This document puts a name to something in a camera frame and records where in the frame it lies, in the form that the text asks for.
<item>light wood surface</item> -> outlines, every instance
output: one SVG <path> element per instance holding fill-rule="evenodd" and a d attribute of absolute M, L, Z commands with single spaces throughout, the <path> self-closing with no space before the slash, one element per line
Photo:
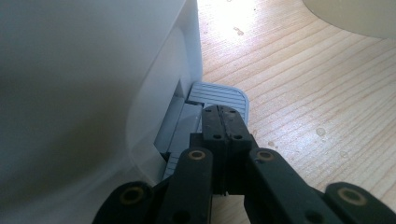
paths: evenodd
<path fill-rule="evenodd" d="M 352 34 L 302 0 L 198 0 L 204 81 L 250 100 L 248 128 L 312 187 L 359 185 L 396 211 L 396 41 Z M 213 223 L 248 223 L 216 197 Z"/>

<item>gray foot pedal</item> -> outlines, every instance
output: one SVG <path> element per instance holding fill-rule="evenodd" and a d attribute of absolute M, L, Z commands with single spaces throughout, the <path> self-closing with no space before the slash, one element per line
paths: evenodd
<path fill-rule="evenodd" d="M 192 85 L 186 105 L 202 105 L 204 108 L 211 105 L 227 105 L 237 110 L 245 124 L 248 125 L 248 97 L 244 92 L 234 87 L 222 86 L 211 83 L 196 82 Z M 168 148 L 170 153 L 163 179 L 172 175 L 176 169 L 178 158 L 183 150 L 190 144 L 190 133 L 202 131 L 201 108 L 183 106 L 173 138 Z"/>

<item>white container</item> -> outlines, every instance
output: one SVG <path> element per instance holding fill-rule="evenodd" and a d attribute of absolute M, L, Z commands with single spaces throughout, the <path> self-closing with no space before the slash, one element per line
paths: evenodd
<path fill-rule="evenodd" d="M 3 1 L 0 223 L 91 223 L 125 182 L 161 180 L 153 145 L 202 78 L 195 1 Z"/>
<path fill-rule="evenodd" d="M 304 0 L 318 17 L 360 35 L 396 38 L 395 0 Z"/>

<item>wooden table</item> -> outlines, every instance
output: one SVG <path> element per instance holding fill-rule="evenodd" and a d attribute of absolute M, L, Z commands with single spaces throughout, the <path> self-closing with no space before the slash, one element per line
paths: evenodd
<path fill-rule="evenodd" d="M 302 0 L 198 0 L 204 81 L 250 100 L 248 128 L 312 187 L 359 185 L 396 211 L 396 41 L 352 34 Z M 213 223 L 248 223 L 215 197 Z"/>

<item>gray plastic base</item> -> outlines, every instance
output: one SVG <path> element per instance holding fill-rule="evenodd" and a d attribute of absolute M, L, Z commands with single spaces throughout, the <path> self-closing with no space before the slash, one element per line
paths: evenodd
<path fill-rule="evenodd" d="M 180 104 L 180 98 L 173 100 L 155 141 L 155 146 L 160 152 L 168 153 L 170 156 L 163 179 L 173 174 L 181 152 L 189 148 L 190 133 L 202 131 L 203 108 L 211 105 L 227 105 L 237 110 L 248 125 L 248 97 L 234 87 L 196 82 L 192 85 L 186 103 Z"/>

